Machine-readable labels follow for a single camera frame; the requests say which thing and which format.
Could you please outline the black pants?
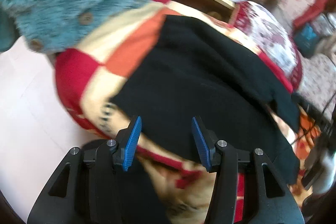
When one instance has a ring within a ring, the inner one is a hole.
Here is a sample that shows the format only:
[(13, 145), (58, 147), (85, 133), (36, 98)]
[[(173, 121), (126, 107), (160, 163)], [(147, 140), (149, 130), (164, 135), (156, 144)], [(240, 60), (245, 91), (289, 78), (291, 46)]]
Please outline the black pants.
[(183, 159), (199, 161), (193, 117), (237, 149), (261, 148), (287, 184), (299, 160), (273, 116), (298, 131), (299, 109), (266, 64), (205, 22), (169, 15), (155, 47), (111, 99), (142, 118), (143, 133)]

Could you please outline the checkered fleece blanket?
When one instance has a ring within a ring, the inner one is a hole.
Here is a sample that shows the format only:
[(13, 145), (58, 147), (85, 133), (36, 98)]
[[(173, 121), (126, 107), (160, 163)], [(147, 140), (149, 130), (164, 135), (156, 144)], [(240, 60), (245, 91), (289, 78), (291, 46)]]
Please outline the checkered fleece blanket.
[[(102, 138), (114, 138), (129, 124), (131, 117), (111, 99), (155, 47), (169, 15), (205, 22), (258, 56), (284, 85), (285, 77), (274, 71), (277, 66), (241, 30), (180, 3), (153, 0), (109, 18), (56, 57), (60, 101), (82, 128)], [(293, 131), (279, 116), (273, 116), (286, 140), (288, 135), (302, 133), (301, 123), (307, 120), (307, 115), (299, 106), (298, 109), (298, 131)], [(296, 182), (288, 185), (293, 195), (298, 196), (307, 153), (302, 143), (291, 148), (299, 160), (299, 170)], [(200, 161), (183, 159), (165, 150), (142, 131), (136, 160), (117, 183), (122, 194), (122, 216), (127, 223), (203, 223), (214, 183), (214, 174), (208, 173)]]

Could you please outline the teal bag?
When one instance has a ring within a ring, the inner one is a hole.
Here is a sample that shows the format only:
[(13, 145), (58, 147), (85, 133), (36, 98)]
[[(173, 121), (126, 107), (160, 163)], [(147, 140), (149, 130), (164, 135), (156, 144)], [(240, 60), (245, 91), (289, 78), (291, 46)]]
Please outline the teal bag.
[(321, 36), (310, 23), (305, 24), (300, 30), (296, 31), (293, 37), (299, 52), (308, 59), (314, 55), (320, 39)]

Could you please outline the red white patterned quilt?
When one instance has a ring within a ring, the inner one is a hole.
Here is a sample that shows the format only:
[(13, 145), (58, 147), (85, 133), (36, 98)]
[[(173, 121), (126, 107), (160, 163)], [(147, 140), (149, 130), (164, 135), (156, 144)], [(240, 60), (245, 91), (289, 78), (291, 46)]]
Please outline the red white patterned quilt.
[(288, 90), (295, 92), (302, 80), (298, 49), (285, 28), (262, 5), (239, 2), (230, 17), (230, 25), (249, 36), (277, 66), (274, 71)]

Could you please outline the floral bed sheet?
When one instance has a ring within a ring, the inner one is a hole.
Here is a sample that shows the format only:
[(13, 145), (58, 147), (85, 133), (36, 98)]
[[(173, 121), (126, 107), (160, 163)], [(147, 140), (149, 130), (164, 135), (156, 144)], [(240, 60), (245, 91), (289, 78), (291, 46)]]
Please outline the floral bed sheet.
[(295, 32), (307, 23), (321, 36), (311, 58), (303, 57), (298, 51), (302, 80), (295, 92), (322, 112), (327, 120), (331, 120), (335, 107), (335, 28), (319, 24), (319, 21), (327, 19), (329, 11), (335, 11), (335, 0), (276, 0), (273, 11), (292, 40)]

